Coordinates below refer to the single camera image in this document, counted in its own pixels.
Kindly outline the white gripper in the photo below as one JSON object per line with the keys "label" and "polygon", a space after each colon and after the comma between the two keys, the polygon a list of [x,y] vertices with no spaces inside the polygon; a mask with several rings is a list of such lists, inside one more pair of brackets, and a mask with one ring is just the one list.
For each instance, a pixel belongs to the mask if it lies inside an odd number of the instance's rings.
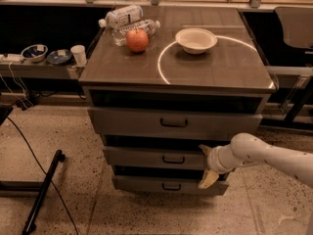
{"label": "white gripper", "polygon": [[200,144],[199,148],[207,156],[207,164],[210,168],[210,170],[206,169],[203,172],[202,180],[199,183],[200,189],[209,188],[217,181],[219,174],[230,172],[240,167],[244,162],[243,159],[234,155],[230,145],[217,146],[211,149],[206,145]]}

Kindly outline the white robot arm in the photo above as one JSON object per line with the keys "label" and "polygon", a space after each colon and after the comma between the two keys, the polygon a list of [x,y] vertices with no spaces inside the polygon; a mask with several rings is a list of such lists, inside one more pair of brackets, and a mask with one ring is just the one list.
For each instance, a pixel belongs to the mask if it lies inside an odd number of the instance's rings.
{"label": "white robot arm", "polygon": [[220,174],[232,171],[237,167],[265,163],[313,187],[313,155],[311,153],[277,147],[248,134],[235,135],[230,143],[214,148],[200,145],[206,156],[206,166],[199,183],[200,189],[212,186]]}

